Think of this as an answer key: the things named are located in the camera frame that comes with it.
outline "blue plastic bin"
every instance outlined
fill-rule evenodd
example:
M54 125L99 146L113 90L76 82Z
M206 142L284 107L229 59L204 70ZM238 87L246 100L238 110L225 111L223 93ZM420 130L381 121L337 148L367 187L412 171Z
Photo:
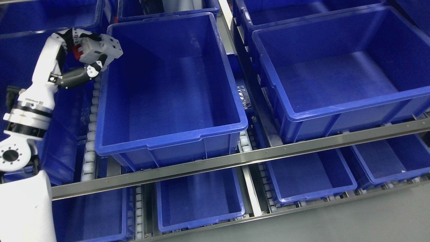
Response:
M3 4L0 35L54 33L71 27L102 33L108 25L104 5L104 0L33 0Z
M287 143L421 115L430 38L391 7L254 31L261 84Z
M129 22L150 18L158 18L165 16L173 16L173 15L186 15L192 13L200 13L200 12L211 12L215 15L219 13L219 4L218 0L202 0L203 1L203 9L195 9L188 11L180 11L180 12L163 12L156 14L145 14L142 10L142 6L139 0L119 0L118 1L118 22Z
M430 149L417 134L344 147L341 151L363 189L430 172Z
M158 228L197 228L245 214L236 169L157 182Z
M281 206L357 188L339 149L268 161L266 167L273 200Z
M228 155L248 126L211 13L111 25L95 150L133 171Z
M134 238L133 188L52 202L55 235L62 242L111 242Z
M233 0L233 17L252 47L254 30L382 6L384 0Z
M393 7L406 14L414 24L430 36L429 0L387 0Z

